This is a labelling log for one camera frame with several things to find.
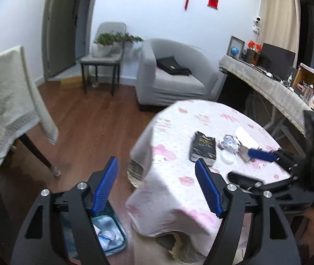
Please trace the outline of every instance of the curtain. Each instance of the curtain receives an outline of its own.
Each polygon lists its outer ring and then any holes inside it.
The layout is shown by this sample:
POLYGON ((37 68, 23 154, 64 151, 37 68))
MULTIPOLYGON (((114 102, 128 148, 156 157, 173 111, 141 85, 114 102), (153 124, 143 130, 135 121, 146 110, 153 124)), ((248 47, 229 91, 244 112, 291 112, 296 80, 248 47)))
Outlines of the curtain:
POLYGON ((300 0, 261 0, 262 25, 259 43, 267 43, 296 53, 300 42, 300 0))

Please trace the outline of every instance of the blue globe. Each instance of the blue globe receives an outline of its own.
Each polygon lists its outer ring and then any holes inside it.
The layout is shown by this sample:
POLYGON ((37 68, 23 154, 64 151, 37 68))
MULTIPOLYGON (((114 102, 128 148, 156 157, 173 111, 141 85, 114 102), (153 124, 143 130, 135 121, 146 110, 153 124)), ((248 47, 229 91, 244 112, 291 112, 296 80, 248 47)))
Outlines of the blue globe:
POLYGON ((239 50, 238 50, 236 47, 232 47, 232 49, 231 49, 231 54, 232 54, 233 56, 237 56, 238 53, 239 53, 239 50))

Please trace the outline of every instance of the gray chair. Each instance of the gray chair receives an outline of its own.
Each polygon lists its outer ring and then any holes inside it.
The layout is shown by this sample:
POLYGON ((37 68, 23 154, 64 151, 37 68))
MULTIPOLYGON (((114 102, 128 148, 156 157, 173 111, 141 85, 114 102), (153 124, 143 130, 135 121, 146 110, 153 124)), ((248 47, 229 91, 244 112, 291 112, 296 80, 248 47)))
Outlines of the gray chair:
MULTIPOLYGON (((126 25, 122 22, 104 22, 102 23, 96 33, 97 38, 102 33, 126 33, 126 25)), ((97 66, 111 66, 113 67, 113 79, 112 79, 112 89, 111 95, 114 96, 114 85, 115 85, 115 75, 116 70, 118 70, 118 84, 120 83, 120 63, 124 53, 124 45, 116 44, 108 57, 94 57, 89 54, 80 59, 81 70, 82 70, 82 83, 84 93, 87 93, 87 84, 84 77, 84 66, 95 66, 96 68, 96 81, 98 82, 98 69, 97 66)))
POLYGON ((202 99, 217 101, 226 75, 197 49, 172 40, 152 39, 142 45, 136 95, 145 105, 168 106, 175 101, 202 99), (156 59, 174 56, 190 76, 172 76, 157 68, 156 59))

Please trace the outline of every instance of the door frame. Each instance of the door frame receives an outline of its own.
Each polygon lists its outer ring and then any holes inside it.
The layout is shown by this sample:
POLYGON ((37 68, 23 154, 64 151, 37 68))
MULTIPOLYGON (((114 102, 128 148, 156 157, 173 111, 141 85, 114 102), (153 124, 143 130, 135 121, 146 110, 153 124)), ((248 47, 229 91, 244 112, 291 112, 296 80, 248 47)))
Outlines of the door frame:
MULTIPOLYGON (((45 0, 44 11, 43 11, 43 21, 42 21, 42 63, 43 63, 43 73, 45 80, 50 79, 50 73, 48 70, 48 19, 49 19, 49 10, 50 10, 51 0, 45 0)), ((92 26, 92 16, 94 10, 95 0, 90 0, 88 8, 88 19, 87 19, 87 28, 86 28, 86 48, 85 54, 89 53, 89 44, 90 44, 90 32, 92 26)))

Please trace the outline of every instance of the pink and white tablecloth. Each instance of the pink and white tablecloth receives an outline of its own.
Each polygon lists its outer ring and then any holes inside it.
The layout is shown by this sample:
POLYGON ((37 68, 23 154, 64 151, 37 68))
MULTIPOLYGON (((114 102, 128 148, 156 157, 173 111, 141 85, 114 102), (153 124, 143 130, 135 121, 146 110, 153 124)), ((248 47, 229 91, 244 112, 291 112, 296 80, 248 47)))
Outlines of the pink and white tablecloth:
MULTIPOLYGON (((157 114, 130 152, 132 160, 144 169, 142 184, 126 202, 136 231, 157 237, 171 231, 190 236, 194 248, 207 256, 215 240, 221 219, 210 212, 195 176, 195 163, 189 160, 189 147, 195 131, 220 141, 242 126, 264 150, 276 150, 277 142, 256 122, 220 103, 179 101, 157 114)), ((220 159, 211 171, 227 174, 238 171, 265 183, 284 180, 289 175, 277 164, 256 160, 245 163, 236 155, 232 165, 220 159)), ((239 248, 245 248, 250 218, 245 218, 239 248)))

